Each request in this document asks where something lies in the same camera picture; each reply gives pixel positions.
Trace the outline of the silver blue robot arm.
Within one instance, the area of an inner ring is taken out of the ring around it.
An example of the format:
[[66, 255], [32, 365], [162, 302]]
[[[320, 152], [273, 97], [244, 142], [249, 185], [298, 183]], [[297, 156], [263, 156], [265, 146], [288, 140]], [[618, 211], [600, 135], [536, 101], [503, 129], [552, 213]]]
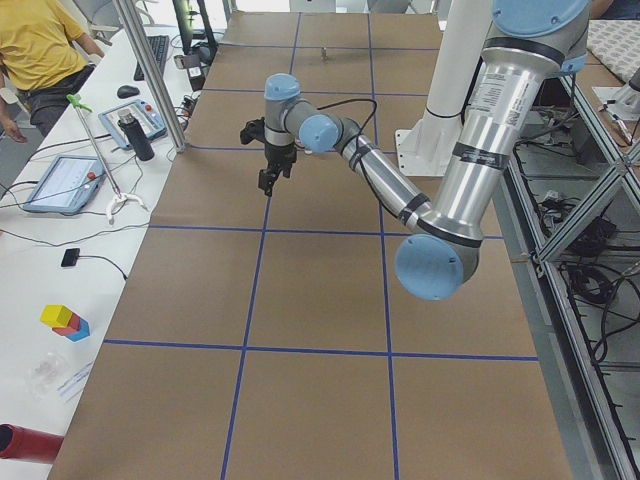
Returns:
[[270, 193], [279, 177], [290, 174], [298, 145], [338, 152], [411, 232], [395, 256], [403, 287], [424, 300], [450, 297], [477, 268], [481, 219], [541, 84], [583, 66], [589, 17], [586, 1], [492, 4], [480, 53], [485, 69], [435, 199], [392, 165], [357, 122], [320, 112], [301, 96], [294, 76], [270, 76], [264, 116], [240, 134], [243, 143], [264, 146], [260, 189]]

